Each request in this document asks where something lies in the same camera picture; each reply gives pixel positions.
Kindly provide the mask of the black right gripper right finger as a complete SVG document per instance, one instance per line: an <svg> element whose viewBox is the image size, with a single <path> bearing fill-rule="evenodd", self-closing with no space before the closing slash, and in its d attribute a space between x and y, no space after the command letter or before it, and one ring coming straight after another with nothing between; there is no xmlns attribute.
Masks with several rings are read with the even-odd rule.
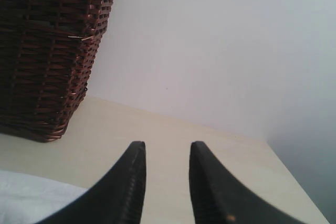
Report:
<svg viewBox="0 0 336 224"><path fill-rule="evenodd" d="M242 184L202 141L191 144L189 188L195 223L299 223Z"/></svg>

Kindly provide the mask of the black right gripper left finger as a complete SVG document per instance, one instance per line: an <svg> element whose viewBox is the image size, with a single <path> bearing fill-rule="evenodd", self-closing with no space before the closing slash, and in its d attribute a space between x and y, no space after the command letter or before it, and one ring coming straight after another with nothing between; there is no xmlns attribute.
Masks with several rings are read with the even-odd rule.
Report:
<svg viewBox="0 0 336 224"><path fill-rule="evenodd" d="M134 141L94 186L39 223L140 223L145 190L145 143Z"/></svg>

